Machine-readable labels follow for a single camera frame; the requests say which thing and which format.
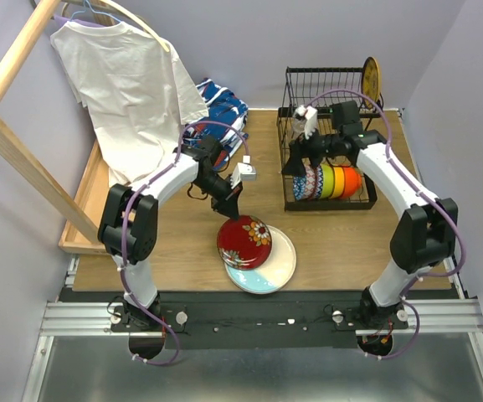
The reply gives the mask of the red patterned bowl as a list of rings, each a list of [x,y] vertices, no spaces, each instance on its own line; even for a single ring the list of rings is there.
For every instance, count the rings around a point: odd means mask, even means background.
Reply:
[[[293,177],[293,194],[295,201],[315,200],[321,196],[323,188],[323,173],[321,167],[305,165],[304,176]]]

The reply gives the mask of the green bowl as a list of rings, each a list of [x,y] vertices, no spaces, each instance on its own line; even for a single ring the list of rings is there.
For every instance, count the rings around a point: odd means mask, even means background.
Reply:
[[[321,191],[321,198],[335,198],[336,188],[336,171],[333,166],[322,164],[321,174],[323,178],[323,186]]]

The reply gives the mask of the red floral plate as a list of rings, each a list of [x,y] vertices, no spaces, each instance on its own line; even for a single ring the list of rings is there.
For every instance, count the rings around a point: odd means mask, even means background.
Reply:
[[[228,219],[218,230],[217,249],[223,262],[231,268],[241,271],[259,268],[272,250],[270,228],[252,215]]]

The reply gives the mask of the yellow bowl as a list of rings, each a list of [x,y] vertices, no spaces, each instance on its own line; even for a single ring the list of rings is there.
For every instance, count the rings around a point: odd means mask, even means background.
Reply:
[[[344,168],[339,166],[333,167],[334,171],[334,190],[332,193],[333,198],[340,198],[345,189],[345,173]]]

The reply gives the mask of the orange-red bowl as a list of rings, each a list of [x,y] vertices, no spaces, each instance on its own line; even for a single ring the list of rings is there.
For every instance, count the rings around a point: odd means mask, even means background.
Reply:
[[[342,198],[350,198],[362,187],[362,176],[354,167],[344,167],[344,190]]]

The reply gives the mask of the white and blue plate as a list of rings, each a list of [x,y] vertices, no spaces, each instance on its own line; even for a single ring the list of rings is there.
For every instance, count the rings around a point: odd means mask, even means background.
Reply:
[[[290,238],[270,226],[272,246],[267,260],[253,270],[239,270],[224,264],[229,279],[241,290],[256,295],[276,292],[284,287],[295,272],[297,256]]]

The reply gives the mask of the yellow patterned dark-rimmed plate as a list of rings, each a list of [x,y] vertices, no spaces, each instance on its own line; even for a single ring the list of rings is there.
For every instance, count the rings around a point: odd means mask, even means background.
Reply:
[[[382,76],[377,60],[370,56],[362,67],[362,93],[373,101],[377,101],[381,95]]]

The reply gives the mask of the clear faceted drinking glass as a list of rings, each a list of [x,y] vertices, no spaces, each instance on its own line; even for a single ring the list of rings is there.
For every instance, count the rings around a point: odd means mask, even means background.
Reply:
[[[306,118],[298,113],[292,116],[291,127],[292,131],[297,135],[303,135],[305,132]]]

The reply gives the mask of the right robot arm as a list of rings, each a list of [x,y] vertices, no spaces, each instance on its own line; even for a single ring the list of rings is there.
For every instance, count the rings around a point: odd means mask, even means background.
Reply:
[[[295,137],[288,145],[284,175],[305,175],[305,160],[316,168],[324,157],[345,157],[378,186],[398,216],[389,245],[391,259],[362,292],[356,310],[363,326],[379,327],[398,310],[417,280],[453,255],[458,207],[453,199],[430,192],[404,167],[391,148],[389,134],[363,129],[355,101],[332,107],[334,134],[319,132],[313,106],[298,106],[292,117]]]

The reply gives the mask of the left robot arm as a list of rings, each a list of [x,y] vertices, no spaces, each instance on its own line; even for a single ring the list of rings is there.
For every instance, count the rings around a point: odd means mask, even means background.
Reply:
[[[117,265],[124,299],[133,306],[130,320],[142,331],[161,321],[154,306],[158,290],[148,266],[157,242],[159,208],[192,184],[211,198],[214,212],[229,219],[239,217],[242,183],[222,178],[214,170],[221,151],[221,143],[213,137],[204,138],[196,147],[181,145],[150,175],[131,186],[116,184],[108,191],[98,240]]]

